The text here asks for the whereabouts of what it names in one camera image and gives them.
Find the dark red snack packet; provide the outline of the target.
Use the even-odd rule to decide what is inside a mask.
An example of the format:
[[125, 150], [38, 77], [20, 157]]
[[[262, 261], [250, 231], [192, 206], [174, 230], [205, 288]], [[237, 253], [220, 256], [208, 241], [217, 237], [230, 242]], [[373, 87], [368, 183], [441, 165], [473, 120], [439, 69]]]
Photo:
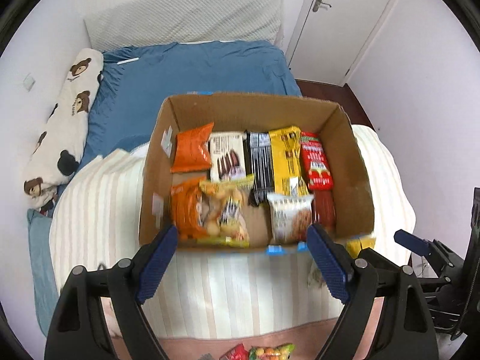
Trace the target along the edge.
[[334, 234], [336, 228], [336, 212], [332, 191], [316, 190], [313, 194], [313, 222], [320, 224], [329, 234]]

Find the white cookie packet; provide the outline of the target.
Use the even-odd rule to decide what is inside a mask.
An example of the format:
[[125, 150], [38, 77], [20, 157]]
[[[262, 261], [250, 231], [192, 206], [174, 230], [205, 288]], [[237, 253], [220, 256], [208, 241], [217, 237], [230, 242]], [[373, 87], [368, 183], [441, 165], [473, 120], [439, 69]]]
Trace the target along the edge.
[[285, 196], [269, 193], [273, 245], [305, 242], [308, 227], [312, 224], [312, 194]]

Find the colourful candy ball bag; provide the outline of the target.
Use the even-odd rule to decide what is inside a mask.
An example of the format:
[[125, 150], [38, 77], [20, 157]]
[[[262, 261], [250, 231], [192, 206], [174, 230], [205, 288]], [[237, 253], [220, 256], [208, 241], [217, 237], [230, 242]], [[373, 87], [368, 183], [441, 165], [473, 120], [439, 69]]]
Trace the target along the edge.
[[251, 347], [249, 360], [289, 360], [295, 350], [295, 345], [288, 343], [276, 347]]

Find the yellow black noodle packet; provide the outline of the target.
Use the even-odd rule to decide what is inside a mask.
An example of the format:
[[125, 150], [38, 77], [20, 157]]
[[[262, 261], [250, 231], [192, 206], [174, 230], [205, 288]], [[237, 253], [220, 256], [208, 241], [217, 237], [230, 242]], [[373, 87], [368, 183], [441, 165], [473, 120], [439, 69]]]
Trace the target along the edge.
[[259, 206], [267, 201], [269, 193], [285, 196], [304, 196], [308, 187], [300, 163], [300, 133], [289, 126], [267, 133], [246, 131], [247, 173], [255, 176], [249, 203]]

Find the small red triangular packet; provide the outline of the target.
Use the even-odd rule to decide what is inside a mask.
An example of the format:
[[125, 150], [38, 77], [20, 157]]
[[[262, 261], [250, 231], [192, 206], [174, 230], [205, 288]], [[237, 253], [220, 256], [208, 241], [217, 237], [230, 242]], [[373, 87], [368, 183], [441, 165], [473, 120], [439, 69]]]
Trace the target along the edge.
[[235, 345], [232, 349], [220, 356], [220, 360], [248, 360], [249, 351], [244, 344]]

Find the orange chip bag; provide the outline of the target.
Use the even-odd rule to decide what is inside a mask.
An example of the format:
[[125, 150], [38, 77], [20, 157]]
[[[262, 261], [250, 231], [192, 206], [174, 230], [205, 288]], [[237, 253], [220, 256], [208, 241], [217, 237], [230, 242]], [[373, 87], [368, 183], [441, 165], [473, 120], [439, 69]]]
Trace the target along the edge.
[[200, 183], [205, 176], [189, 179], [171, 188], [171, 215], [182, 240], [208, 237], [203, 227], [203, 192]]

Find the yellow egg biscuit bag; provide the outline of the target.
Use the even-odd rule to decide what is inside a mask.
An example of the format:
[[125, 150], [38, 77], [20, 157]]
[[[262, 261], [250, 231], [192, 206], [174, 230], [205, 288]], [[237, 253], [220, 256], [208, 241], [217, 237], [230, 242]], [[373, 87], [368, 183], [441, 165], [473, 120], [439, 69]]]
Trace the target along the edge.
[[208, 198], [209, 210], [202, 227], [207, 237], [199, 243], [247, 248], [250, 236], [243, 209], [255, 183], [253, 174], [236, 180], [202, 180], [199, 188]]

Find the white biscuit box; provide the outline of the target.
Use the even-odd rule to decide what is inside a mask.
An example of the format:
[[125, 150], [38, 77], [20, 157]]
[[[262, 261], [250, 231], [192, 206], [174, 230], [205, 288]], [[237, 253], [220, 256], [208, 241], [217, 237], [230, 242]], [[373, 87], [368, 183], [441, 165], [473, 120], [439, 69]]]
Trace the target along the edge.
[[209, 138], [211, 156], [210, 180], [230, 181], [247, 175], [243, 147], [244, 133], [212, 133]]

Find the orange snack packet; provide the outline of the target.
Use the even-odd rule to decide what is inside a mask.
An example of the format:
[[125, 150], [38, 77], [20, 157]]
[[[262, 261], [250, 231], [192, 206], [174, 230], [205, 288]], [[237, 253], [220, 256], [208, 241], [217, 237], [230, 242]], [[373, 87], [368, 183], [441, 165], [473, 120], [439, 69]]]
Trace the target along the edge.
[[205, 124], [176, 136], [176, 152], [171, 173], [204, 171], [212, 167], [208, 141], [213, 127], [214, 123]]

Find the small yellow snack bag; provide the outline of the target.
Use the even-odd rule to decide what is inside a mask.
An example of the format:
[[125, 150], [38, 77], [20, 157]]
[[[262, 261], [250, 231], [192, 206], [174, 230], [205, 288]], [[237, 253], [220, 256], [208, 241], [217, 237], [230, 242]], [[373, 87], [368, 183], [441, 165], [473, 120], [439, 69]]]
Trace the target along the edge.
[[353, 258], [358, 258], [360, 252], [365, 249], [373, 249], [376, 244], [376, 238], [373, 236], [361, 236], [348, 240], [345, 243], [345, 249]]

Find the light blue blanket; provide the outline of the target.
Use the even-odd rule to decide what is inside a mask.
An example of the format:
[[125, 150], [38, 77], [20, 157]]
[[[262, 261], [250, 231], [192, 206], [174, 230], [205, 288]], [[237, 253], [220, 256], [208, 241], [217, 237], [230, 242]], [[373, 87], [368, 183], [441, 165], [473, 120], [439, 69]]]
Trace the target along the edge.
[[28, 209], [28, 247], [32, 269], [33, 291], [37, 322], [48, 336], [50, 322], [59, 299], [50, 256], [50, 225], [52, 219]]

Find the cream striped blanket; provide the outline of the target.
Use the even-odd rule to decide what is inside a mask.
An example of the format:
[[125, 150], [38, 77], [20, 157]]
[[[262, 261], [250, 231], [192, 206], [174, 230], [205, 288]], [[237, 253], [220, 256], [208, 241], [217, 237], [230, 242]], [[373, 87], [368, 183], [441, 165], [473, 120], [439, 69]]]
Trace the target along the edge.
[[[374, 204], [374, 248], [404, 265], [410, 253], [394, 234], [411, 232], [414, 210], [390, 151], [370, 127], [353, 133]], [[147, 145], [97, 157], [67, 186], [53, 214], [47, 246], [55, 286], [73, 267], [94, 271], [137, 252], [141, 178]], [[308, 252], [284, 255], [177, 251], [143, 310], [161, 338], [235, 339], [335, 318], [341, 303], [320, 284]]]

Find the cardboard box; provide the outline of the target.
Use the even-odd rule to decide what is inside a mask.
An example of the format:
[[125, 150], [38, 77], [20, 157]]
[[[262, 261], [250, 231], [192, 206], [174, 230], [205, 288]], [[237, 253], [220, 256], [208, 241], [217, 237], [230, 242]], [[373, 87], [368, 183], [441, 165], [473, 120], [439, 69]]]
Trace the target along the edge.
[[262, 250], [295, 244], [314, 221], [313, 189], [336, 239], [374, 229], [374, 204], [340, 105], [267, 94], [182, 94], [163, 101], [143, 172], [141, 245], [178, 227], [180, 246]]

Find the white bear print pillow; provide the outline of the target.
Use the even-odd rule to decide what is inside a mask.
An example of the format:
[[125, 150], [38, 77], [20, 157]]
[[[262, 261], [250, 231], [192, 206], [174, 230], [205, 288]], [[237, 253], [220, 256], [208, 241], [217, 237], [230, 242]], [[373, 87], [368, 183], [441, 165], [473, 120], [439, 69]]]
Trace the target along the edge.
[[103, 71], [103, 54], [85, 48], [75, 58], [24, 171], [24, 193], [33, 209], [48, 209], [58, 186], [77, 172], [88, 134], [89, 112]]

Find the blue bed sheet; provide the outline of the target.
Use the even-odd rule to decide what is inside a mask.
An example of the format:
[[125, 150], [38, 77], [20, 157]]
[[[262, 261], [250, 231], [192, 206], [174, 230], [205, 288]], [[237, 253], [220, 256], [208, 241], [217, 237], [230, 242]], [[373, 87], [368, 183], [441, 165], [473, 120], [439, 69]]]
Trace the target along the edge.
[[283, 52], [268, 41], [126, 46], [103, 55], [80, 167], [147, 143], [166, 98], [217, 92], [301, 94]]

